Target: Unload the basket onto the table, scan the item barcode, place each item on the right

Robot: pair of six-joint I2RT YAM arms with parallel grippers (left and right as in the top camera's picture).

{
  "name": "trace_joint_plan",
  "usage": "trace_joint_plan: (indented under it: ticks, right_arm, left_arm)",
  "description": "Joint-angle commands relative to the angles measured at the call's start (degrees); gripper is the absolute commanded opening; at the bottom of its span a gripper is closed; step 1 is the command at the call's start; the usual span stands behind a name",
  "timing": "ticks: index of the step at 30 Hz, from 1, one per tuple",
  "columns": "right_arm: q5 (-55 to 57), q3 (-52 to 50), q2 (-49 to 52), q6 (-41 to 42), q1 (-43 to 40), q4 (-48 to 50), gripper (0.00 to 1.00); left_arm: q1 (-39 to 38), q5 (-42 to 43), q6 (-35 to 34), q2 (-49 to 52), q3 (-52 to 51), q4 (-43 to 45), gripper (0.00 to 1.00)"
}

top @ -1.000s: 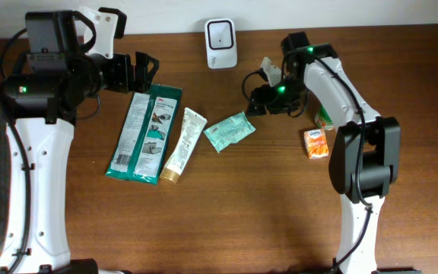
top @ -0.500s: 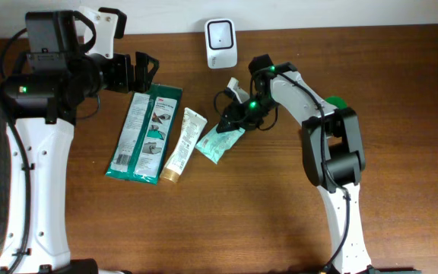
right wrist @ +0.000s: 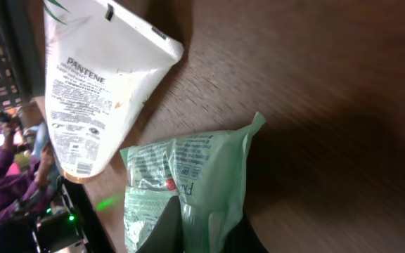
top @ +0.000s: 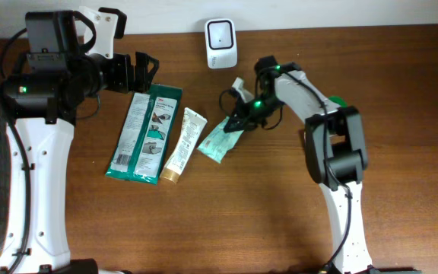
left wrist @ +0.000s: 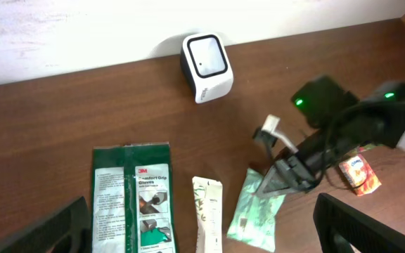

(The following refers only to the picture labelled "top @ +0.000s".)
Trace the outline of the green lidded jar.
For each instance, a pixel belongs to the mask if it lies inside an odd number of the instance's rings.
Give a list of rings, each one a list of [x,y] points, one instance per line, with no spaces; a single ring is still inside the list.
[[[331,102],[337,104],[339,107],[347,107],[348,106],[347,102],[342,97],[339,97],[339,96],[331,96],[331,97],[329,97],[329,100]]]

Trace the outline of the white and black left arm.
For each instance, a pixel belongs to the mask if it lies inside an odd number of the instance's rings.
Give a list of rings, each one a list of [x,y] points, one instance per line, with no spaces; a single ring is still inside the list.
[[[144,93],[159,68],[146,53],[113,50],[127,17],[115,8],[33,11],[29,49],[0,84],[11,175],[0,273],[97,273],[72,259],[65,229],[66,169],[85,99],[103,90]]]

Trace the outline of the dark green wipes pack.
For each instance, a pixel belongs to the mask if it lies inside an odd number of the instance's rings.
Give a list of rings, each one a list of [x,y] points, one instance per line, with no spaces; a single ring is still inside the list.
[[[133,95],[107,177],[157,183],[182,95],[181,88],[160,84]]]

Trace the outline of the mint green wipes packet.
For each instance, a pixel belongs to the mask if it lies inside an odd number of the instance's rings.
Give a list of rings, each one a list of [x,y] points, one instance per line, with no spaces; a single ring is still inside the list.
[[[221,163],[226,153],[235,146],[240,136],[243,134],[243,131],[226,133],[224,128],[228,122],[229,118],[226,117],[198,146],[198,150],[202,154],[218,164]]]

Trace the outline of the white tube with gold cap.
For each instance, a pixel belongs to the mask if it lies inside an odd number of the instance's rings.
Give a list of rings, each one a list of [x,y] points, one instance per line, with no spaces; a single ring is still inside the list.
[[[172,183],[178,182],[207,122],[194,110],[188,107],[184,109],[178,142],[160,173],[160,179],[169,180]]]

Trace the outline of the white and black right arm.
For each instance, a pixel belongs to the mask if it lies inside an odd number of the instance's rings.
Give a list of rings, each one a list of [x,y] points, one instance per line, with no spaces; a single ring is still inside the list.
[[[358,109],[327,98],[295,62],[280,65],[266,56],[254,69],[254,92],[241,78],[226,91],[236,103],[224,131],[267,129],[275,111],[292,109],[304,125],[307,170],[324,196],[332,233],[332,255],[320,271],[373,273],[360,201],[368,156]]]

